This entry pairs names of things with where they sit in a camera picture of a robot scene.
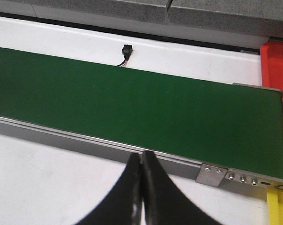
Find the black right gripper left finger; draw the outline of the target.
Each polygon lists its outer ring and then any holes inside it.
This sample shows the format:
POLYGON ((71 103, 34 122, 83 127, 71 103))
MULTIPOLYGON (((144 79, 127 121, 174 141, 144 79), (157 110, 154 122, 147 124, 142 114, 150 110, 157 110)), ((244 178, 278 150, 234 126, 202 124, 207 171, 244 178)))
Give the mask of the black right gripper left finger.
POLYGON ((142 215, 141 158, 132 153, 105 198, 78 225, 139 225, 142 215))

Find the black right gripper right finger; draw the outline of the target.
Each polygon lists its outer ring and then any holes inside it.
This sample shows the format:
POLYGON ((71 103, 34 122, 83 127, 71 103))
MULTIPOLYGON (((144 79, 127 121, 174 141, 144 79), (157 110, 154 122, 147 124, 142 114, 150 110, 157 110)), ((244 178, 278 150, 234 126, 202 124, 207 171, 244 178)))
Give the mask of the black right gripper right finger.
POLYGON ((180 191, 152 151, 142 154, 142 184, 146 224, 220 224, 180 191))

